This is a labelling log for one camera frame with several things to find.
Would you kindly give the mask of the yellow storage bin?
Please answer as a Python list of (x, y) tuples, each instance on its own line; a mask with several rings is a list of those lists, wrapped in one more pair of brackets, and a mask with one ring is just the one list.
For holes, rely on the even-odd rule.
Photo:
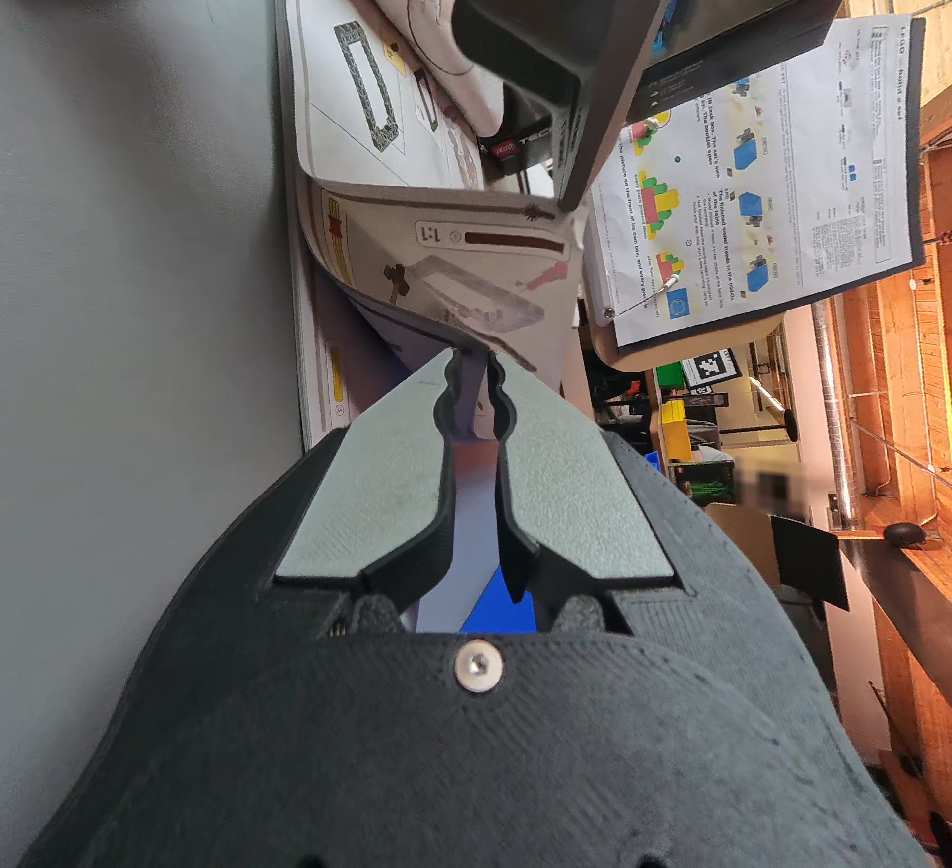
[(691, 462), (692, 445), (688, 432), (684, 400), (671, 398), (660, 407), (660, 433), (667, 460)]

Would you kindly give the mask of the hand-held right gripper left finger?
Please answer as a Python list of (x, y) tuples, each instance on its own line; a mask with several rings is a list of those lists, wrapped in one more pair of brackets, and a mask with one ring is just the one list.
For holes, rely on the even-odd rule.
[(275, 581), (381, 595), (399, 612), (431, 591), (453, 556), (455, 406), (446, 349), (352, 422)]

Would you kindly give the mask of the metal pipe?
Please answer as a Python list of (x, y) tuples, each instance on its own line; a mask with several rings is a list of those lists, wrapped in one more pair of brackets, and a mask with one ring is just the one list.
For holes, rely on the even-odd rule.
[(844, 530), (857, 531), (862, 525), (858, 459), (848, 407), (846, 352), (839, 335), (834, 300), (812, 303), (811, 316), (840, 521)]

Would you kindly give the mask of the printed task sheet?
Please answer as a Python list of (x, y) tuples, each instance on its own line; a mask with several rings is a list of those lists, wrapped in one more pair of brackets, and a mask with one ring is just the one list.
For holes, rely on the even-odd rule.
[(822, 45), (626, 127), (589, 194), (589, 322), (620, 354), (920, 265), (925, 21)]

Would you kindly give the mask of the blue plastic bin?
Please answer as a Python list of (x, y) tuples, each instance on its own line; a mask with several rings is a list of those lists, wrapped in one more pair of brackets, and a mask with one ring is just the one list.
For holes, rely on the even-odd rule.
[(511, 599), (502, 568), (498, 567), (464, 621), (460, 632), (470, 636), (526, 635), (537, 632), (530, 591)]

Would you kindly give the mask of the black flat panel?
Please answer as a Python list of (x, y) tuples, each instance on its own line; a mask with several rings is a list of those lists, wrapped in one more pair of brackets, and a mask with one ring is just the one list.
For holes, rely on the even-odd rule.
[(837, 538), (789, 517), (770, 517), (782, 585), (810, 600), (850, 611)]

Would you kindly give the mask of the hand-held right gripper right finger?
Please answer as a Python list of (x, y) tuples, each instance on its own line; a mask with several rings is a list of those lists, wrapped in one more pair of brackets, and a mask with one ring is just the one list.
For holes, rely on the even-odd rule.
[(675, 586), (676, 571), (596, 423), (505, 353), (487, 386), (500, 569), (514, 602)]

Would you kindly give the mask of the lego instruction booklet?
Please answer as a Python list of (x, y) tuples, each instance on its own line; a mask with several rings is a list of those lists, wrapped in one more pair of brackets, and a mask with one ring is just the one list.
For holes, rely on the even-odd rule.
[(464, 435), (493, 437), (481, 350), (555, 391), (587, 211), (487, 184), (504, 83), (466, 58), (458, 0), (276, 0), (297, 217), (310, 254), (411, 371), (467, 351)]

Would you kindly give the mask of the black and white marker tag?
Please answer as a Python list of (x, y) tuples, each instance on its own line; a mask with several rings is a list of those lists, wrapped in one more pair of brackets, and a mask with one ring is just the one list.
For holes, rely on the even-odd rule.
[(684, 387), (694, 390), (743, 377), (732, 349), (716, 350), (681, 361)]

